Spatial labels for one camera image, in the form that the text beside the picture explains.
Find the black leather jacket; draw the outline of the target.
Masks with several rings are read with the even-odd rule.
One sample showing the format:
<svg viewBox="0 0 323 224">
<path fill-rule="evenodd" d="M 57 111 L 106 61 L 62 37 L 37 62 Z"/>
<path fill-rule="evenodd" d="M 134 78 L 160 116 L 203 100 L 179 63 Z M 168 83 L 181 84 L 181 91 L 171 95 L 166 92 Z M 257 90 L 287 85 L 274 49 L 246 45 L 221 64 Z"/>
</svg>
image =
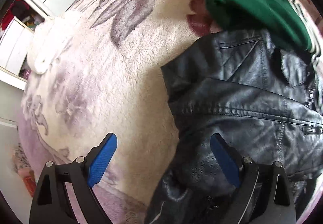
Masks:
<svg viewBox="0 0 323 224">
<path fill-rule="evenodd" d="M 277 45 L 266 30 L 223 31 L 161 71 L 179 142 L 145 223 L 218 221 L 234 186 L 211 151 L 215 133 L 259 164 L 281 162 L 304 221 L 322 173 L 322 88 L 311 55 Z"/>
</svg>

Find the floral pink bed blanket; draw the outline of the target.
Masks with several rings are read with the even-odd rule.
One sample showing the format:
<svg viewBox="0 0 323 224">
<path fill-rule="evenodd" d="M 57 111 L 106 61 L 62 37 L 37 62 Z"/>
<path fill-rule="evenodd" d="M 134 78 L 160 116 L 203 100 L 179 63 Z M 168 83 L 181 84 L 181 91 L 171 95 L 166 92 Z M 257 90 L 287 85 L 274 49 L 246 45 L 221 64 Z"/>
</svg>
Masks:
<svg viewBox="0 0 323 224">
<path fill-rule="evenodd" d="M 320 15 L 311 0 L 299 1 L 316 24 Z M 40 75 L 38 140 L 48 161 L 63 165 L 86 156 L 108 133 L 117 136 L 117 149 L 92 188 L 111 223 L 145 223 L 176 153 L 178 129 L 162 66 L 201 37 L 238 30 L 266 29 L 224 30 L 205 0 L 76 0 L 36 28 L 27 61 Z M 304 221 L 296 223 L 321 221 L 315 212 L 321 196 L 322 173 Z"/>
</svg>

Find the green striped sweater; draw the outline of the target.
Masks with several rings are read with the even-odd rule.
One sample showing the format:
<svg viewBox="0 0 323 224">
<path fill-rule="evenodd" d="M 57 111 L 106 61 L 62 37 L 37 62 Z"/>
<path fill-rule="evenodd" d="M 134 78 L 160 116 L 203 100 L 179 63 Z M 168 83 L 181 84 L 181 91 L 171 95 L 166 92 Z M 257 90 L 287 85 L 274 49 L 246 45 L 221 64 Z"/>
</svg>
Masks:
<svg viewBox="0 0 323 224">
<path fill-rule="evenodd" d="M 275 45 L 307 51 L 319 63 L 322 35 L 299 0 L 205 0 L 205 5 L 224 30 L 265 28 Z"/>
</svg>

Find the white wardrobe cabinet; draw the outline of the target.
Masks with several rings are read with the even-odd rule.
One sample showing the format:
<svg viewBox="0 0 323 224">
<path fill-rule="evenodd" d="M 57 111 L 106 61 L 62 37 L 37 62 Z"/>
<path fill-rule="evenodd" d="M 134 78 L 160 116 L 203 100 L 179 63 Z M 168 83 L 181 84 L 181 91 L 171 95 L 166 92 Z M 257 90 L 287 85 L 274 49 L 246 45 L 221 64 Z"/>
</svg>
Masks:
<svg viewBox="0 0 323 224">
<path fill-rule="evenodd" d="M 29 17 L 33 24 L 36 24 L 36 17 L 40 17 L 41 21 L 48 20 L 65 12 L 75 1 L 1 0 L 1 30 L 13 33 L 9 45 L 17 47 L 15 52 L 1 51 L 1 71 L 8 72 L 14 79 L 12 83 L 1 81 L 1 86 L 9 87 L 9 90 L 1 89 L 1 117 L 11 112 L 13 105 L 21 106 L 14 113 L 14 117 L 18 122 L 19 140 L 22 145 L 21 164 L 26 167 L 24 170 L 18 170 L 23 178 L 26 178 L 29 172 L 39 176 L 44 164 L 51 159 L 50 153 L 44 149 L 37 136 L 37 123 L 44 120 L 40 111 L 42 98 L 36 90 L 40 75 L 31 73 L 28 77 L 20 77 L 27 51 L 36 43 L 34 32 L 23 20 Z"/>
</svg>

